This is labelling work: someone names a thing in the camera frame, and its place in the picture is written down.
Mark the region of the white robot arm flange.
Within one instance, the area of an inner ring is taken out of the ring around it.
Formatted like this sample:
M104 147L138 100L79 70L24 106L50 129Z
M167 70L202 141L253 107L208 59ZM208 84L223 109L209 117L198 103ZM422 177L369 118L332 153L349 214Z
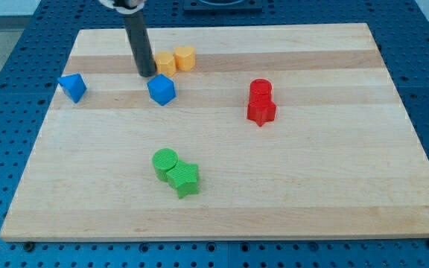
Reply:
M130 15L144 7L145 0L98 0L103 6L116 10L120 14Z

